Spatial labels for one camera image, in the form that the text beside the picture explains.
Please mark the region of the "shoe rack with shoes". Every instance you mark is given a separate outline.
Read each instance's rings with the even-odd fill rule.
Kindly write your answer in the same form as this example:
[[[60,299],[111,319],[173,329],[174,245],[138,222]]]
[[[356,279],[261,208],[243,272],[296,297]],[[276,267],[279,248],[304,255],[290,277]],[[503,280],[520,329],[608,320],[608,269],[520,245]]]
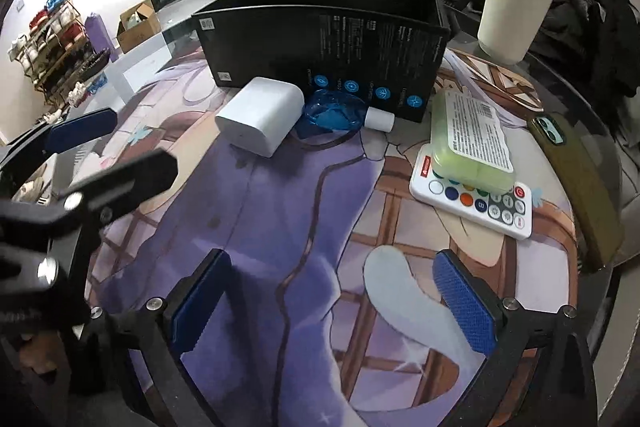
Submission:
[[[47,0],[29,23],[29,31],[14,40],[9,60],[47,105],[59,108],[77,83],[85,83],[106,67],[107,46],[94,44],[72,0]]]

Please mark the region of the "purple rolled yoga mat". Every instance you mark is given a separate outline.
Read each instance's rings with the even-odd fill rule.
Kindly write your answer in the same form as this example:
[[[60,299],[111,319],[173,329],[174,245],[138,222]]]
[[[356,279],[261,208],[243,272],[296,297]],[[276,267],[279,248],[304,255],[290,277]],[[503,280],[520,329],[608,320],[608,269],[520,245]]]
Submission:
[[[96,52],[106,51],[111,62],[118,59],[117,50],[100,14],[91,13],[85,20],[86,34]]]

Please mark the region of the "anime printed desk mat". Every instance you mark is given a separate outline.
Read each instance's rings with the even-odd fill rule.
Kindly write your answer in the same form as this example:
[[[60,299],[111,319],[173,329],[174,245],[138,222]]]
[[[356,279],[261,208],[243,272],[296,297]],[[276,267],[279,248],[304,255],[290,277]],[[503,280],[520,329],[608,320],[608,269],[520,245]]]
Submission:
[[[522,124],[506,130],[533,192],[533,233],[517,241],[411,196],[427,124],[291,135],[262,158],[222,139],[231,97],[201,52],[180,57],[120,108],[112,134],[58,160],[80,180],[153,148],[178,159],[169,191],[103,232],[85,294],[136,309],[225,251],[239,288],[182,358],[224,425],[437,425],[482,361],[434,284],[443,249],[529,310],[576,303],[572,208]]]

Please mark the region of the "white colourful remote control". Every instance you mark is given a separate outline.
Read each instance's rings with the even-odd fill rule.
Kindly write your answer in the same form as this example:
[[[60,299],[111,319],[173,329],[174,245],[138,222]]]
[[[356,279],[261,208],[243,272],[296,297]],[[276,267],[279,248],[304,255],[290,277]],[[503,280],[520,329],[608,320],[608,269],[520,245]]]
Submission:
[[[509,192],[491,194],[472,185],[439,176],[431,145],[423,144],[409,181],[409,192],[419,202],[524,241],[533,232],[532,190],[516,182]]]

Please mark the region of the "brown cardboard box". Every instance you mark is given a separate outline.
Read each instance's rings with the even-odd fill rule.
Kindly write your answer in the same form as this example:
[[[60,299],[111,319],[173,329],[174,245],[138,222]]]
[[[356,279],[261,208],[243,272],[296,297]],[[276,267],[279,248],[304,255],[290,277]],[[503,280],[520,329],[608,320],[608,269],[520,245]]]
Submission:
[[[151,0],[144,0],[120,14],[116,39],[123,54],[162,31]]]

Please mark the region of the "phone in olive case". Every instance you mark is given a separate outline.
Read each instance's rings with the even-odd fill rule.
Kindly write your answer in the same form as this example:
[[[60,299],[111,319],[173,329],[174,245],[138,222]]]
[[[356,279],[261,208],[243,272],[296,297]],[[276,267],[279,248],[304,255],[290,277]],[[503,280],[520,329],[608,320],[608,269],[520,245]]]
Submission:
[[[596,164],[570,123],[542,113],[527,121],[574,210],[587,252],[584,265],[597,271],[608,265],[623,242],[623,227]]]

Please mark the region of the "white cube charger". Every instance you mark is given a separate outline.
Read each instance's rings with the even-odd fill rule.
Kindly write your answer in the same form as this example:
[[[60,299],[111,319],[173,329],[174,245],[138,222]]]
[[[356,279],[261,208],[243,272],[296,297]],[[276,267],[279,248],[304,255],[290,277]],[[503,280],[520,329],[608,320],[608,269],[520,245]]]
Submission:
[[[220,135],[232,145],[272,157],[303,113],[303,91],[293,83],[255,77],[215,116]]]

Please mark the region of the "green plastic case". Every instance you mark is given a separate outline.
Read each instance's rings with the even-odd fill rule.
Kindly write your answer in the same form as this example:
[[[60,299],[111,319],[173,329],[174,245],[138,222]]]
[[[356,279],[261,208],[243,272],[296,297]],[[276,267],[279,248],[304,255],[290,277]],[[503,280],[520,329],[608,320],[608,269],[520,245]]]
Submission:
[[[454,90],[433,100],[431,148],[439,176],[494,194],[512,190],[515,172],[496,110]]]

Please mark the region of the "blue tape dispenser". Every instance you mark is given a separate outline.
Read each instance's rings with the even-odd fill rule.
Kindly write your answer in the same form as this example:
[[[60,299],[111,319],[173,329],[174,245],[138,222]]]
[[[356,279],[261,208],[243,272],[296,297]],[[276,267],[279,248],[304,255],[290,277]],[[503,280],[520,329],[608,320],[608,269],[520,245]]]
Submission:
[[[364,103],[348,92],[320,89],[311,95],[294,127],[300,139],[361,128],[391,132],[395,116]]]

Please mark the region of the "black jacket pile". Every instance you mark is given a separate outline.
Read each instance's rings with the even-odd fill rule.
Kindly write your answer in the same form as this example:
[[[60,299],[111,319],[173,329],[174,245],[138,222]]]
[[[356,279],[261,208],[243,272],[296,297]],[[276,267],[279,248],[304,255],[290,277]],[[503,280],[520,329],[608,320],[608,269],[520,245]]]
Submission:
[[[481,11],[485,0],[442,0]],[[639,19],[630,0],[552,0],[529,48],[567,80],[616,132],[639,88]]]

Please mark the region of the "black cardboard box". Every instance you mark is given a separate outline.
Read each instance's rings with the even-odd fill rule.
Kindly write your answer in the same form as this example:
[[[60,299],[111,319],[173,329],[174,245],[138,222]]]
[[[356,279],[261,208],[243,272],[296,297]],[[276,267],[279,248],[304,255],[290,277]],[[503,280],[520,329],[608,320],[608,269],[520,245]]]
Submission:
[[[440,0],[215,0],[192,20],[220,87],[345,91],[414,122],[454,34]]]

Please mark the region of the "cream tall cup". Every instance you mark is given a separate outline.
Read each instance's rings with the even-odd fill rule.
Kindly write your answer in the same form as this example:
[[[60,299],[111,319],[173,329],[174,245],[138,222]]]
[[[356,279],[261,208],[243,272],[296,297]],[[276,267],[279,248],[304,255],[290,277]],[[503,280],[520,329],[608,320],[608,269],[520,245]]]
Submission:
[[[485,0],[477,40],[494,60],[514,65],[523,60],[552,0]]]

